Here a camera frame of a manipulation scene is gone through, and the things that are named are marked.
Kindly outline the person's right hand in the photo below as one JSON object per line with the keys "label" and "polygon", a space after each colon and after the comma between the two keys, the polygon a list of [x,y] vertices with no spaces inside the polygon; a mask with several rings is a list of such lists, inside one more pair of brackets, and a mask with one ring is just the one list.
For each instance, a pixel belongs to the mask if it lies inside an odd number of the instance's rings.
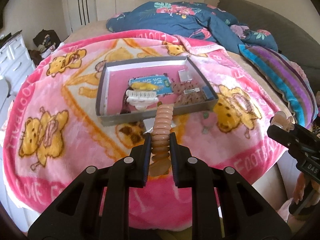
{"label": "person's right hand", "polygon": [[[289,207],[292,204],[300,204],[303,197],[306,197],[306,187],[311,182],[312,190],[315,193],[304,206],[300,213],[293,215],[289,212]],[[293,234],[297,233],[299,229],[305,224],[308,218],[311,216],[313,211],[315,211],[316,205],[319,203],[319,184],[314,180],[306,177],[303,173],[300,173],[297,179],[295,189],[293,191],[293,197],[287,200],[282,207],[277,211],[278,215],[287,222]]]}

